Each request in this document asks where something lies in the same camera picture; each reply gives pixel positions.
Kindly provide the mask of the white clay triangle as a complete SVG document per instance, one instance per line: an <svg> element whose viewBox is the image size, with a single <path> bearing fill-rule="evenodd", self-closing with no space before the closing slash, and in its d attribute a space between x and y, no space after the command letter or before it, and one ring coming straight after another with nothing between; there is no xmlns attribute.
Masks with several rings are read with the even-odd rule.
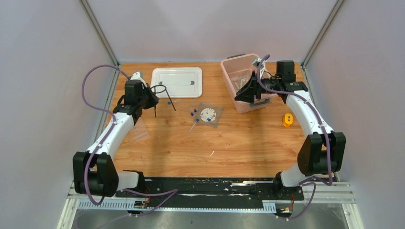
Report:
<svg viewBox="0 0 405 229"><path fill-rule="evenodd" d="M233 84L236 91L239 91L249 81L249 76L238 76L233 80Z"/></svg>

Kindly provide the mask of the clear test tube rack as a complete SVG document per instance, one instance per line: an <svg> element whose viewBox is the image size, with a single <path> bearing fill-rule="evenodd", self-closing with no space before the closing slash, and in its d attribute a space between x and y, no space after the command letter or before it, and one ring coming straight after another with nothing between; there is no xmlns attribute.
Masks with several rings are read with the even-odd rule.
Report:
<svg viewBox="0 0 405 229"><path fill-rule="evenodd" d="M142 141L150 136L146 124L142 118L139 118L134 127L130 130L134 142Z"/></svg>

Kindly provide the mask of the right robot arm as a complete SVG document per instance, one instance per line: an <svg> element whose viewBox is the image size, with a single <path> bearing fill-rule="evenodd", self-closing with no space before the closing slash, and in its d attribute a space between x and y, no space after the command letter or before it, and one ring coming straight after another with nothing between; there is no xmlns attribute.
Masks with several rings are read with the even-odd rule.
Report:
<svg viewBox="0 0 405 229"><path fill-rule="evenodd" d="M254 102L263 94L280 96L298 120L306 139L298 153L297 163L277 175L279 182L273 185L273 194L285 199L292 187L301 186L310 180L319 180L327 175L326 185L333 183L333 174L340 171L343 161L346 137L336 132L321 117L313 104L304 82L296 81L293 61L278 61L275 76L263 78L265 60L252 61L257 69L248 82L236 93L235 100Z"/></svg>

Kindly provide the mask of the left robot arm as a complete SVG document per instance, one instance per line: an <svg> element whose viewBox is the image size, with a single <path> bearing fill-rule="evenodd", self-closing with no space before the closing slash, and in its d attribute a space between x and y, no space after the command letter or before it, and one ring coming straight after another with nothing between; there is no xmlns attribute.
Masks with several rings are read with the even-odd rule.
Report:
<svg viewBox="0 0 405 229"><path fill-rule="evenodd" d="M147 83L139 79L126 81L125 93L113 109L112 119L101 136L85 152L76 152L73 157L76 193L112 197L127 188L135 197L145 194L143 174L134 170L117 172L113 158L142 111L155 107L158 102Z"/></svg>

